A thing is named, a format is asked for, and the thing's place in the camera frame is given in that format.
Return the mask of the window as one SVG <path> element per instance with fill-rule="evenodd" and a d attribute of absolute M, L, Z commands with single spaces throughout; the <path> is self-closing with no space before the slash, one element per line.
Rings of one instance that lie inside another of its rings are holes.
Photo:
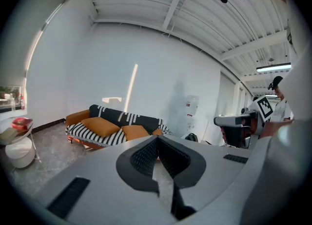
<path fill-rule="evenodd" d="M 0 86 L 0 113 L 24 109 L 20 86 Z"/>

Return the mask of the person's white shirt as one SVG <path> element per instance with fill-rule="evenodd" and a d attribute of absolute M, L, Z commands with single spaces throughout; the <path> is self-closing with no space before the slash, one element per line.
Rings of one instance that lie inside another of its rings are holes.
<path fill-rule="evenodd" d="M 294 0 L 286 0 L 292 68 L 279 87 L 293 123 L 269 139 L 241 225 L 302 225 L 312 208 L 312 31 Z"/>

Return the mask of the white round pouf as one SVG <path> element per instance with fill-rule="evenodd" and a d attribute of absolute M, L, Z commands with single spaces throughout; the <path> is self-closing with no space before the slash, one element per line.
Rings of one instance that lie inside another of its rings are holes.
<path fill-rule="evenodd" d="M 35 159 L 36 152 L 31 139 L 25 137 L 16 143 L 7 145 L 5 154 L 13 167 L 25 168 Z"/>

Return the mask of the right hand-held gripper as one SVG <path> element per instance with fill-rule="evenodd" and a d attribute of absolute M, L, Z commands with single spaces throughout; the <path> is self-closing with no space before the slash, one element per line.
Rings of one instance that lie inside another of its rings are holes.
<path fill-rule="evenodd" d="M 226 144 L 253 149 L 272 114 L 268 99 L 262 96 L 243 108 L 239 115 L 214 117 L 214 124 L 223 130 Z"/>

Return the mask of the person's right forearm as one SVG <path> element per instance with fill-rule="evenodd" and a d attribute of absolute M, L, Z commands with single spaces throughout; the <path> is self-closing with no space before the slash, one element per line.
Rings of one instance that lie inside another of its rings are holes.
<path fill-rule="evenodd" d="M 269 122 L 266 123 L 263 131 L 260 135 L 260 138 L 264 138 L 264 137 L 270 137 L 273 136 L 275 132 L 277 132 L 279 130 L 279 128 L 286 126 L 286 125 L 290 125 L 293 123 L 293 120 L 288 120 L 286 119 L 283 122 Z"/>

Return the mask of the pale olive book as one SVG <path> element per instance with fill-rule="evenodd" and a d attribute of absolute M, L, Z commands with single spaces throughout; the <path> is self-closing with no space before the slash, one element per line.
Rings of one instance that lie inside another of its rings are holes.
<path fill-rule="evenodd" d="M 0 145 L 8 145 L 10 144 L 15 137 L 17 136 L 18 131 L 14 128 L 7 128 L 0 134 Z"/>

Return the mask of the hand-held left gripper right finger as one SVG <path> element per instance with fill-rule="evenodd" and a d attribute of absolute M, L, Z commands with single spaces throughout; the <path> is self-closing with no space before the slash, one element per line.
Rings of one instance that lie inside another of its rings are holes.
<path fill-rule="evenodd" d="M 254 152 L 175 137 L 157 138 L 158 156 L 173 179 L 172 209 L 163 221 L 239 221 L 254 185 Z"/>

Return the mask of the long ceiling lamp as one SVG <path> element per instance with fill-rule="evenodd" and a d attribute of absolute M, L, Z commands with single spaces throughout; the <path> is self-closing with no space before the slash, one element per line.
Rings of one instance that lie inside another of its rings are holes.
<path fill-rule="evenodd" d="M 278 70 L 287 70 L 291 69 L 291 63 L 281 63 L 281 64 L 273 64 L 268 66 L 257 67 L 257 72 L 269 72 L 269 71 L 278 71 Z"/>

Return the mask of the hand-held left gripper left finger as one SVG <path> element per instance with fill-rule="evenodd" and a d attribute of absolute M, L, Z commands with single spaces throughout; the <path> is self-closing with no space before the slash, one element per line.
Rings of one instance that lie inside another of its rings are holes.
<path fill-rule="evenodd" d="M 36 195 L 41 217 L 48 225 L 173 225 L 176 218 L 156 193 L 138 191 L 119 176 L 116 162 L 127 149 L 140 145 L 139 138 L 104 148 L 82 157 L 50 179 Z M 65 218 L 49 206 L 76 177 L 90 182 Z"/>

